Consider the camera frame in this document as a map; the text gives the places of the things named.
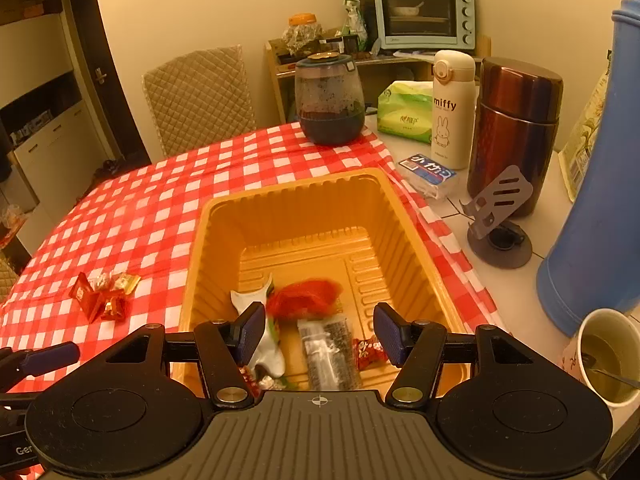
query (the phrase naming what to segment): oven door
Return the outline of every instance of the oven door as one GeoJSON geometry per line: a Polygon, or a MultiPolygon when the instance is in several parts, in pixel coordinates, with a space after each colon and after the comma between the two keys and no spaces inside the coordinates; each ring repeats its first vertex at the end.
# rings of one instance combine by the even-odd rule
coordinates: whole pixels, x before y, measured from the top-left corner
{"type": "Polygon", "coordinates": [[[383,48],[460,47],[458,1],[376,0],[383,48]]]}

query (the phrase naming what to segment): red and white checkered tablecloth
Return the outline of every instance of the red and white checkered tablecloth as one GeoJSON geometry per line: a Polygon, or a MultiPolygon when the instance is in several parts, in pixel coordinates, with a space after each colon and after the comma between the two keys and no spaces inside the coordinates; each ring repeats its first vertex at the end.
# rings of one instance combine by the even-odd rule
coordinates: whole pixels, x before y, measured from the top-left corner
{"type": "MultiPolygon", "coordinates": [[[[361,166],[382,168],[394,184],[468,330],[502,325],[447,225],[396,171],[375,134],[327,148],[306,140],[298,123],[260,130],[147,166],[98,186],[36,252],[0,310],[0,347],[42,348],[74,341],[85,362],[148,322],[178,327],[190,245],[204,203],[361,166]],[[142,280],[123,322],[87,324],[68,297],[78,272],[128,271],[142,280]]],[[[15,392],[43,390],[78,364],[27,378],[15,392]]]]}

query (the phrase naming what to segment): door handle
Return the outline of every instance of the door handle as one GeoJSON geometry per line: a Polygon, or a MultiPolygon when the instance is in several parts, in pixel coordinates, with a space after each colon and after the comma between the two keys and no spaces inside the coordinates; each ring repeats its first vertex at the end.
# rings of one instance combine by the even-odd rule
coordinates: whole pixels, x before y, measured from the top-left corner
{"type": "Polygon", "coordinates": [[[98,82],[98,84],[100,85],[104,85],[104,80],[106,79],[107,75],[102,73],[102,69],[100,67],[95,69],[95,80],[98,82]]]}

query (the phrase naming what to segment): silver screw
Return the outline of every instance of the silver screw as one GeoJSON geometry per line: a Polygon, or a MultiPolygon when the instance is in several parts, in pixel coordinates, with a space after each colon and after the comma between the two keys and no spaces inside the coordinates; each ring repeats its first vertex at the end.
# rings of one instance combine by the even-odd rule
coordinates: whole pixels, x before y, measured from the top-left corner
{"type": "Polygon", "coordinates": [[[422,398],[422,392],[418,388],[403,386],[395,389],[392,396],[399,402],[416,402],[422,398]]]}
{"type": "Polygon", "coordinates": [[[234,404],[245,400],[248,397],[248,394],[246,390],[243,390],[242,388],[238,388],[237,386],[228,386],[218,390],[216,397],[222,402],[234,404]]]}

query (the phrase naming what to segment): yellow plastic bin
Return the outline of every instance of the yellow plastic bin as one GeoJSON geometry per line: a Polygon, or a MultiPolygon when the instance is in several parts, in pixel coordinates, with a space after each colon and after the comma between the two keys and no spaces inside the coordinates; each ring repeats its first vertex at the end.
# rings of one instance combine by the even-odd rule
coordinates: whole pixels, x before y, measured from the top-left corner
{"type": "MultiPolygon", "coordinates": [[[[339,282],[339,303],[359,339],[373,335],[379,301],[407,320],[429,319],[450,332],[464,332],[424,243],[381,170],[329,174],[210,200],[191,250],[180,330],[210,319],[235,319],[229,292],[256,290],[269,273],[276,288],[309,278],[339,282]]],[[[280,324],[280,346],[287,379],[306,389],[295,322],[280,324]]],[[[384,397],[397,373],[385,364],[360,377],[363,388],[384,397]]],[[[468,366],[445,365],[438,394],[468,374],[468,366]]],[[[195,365],[176,365],[174,378],[202,396],[195,365]]]]}

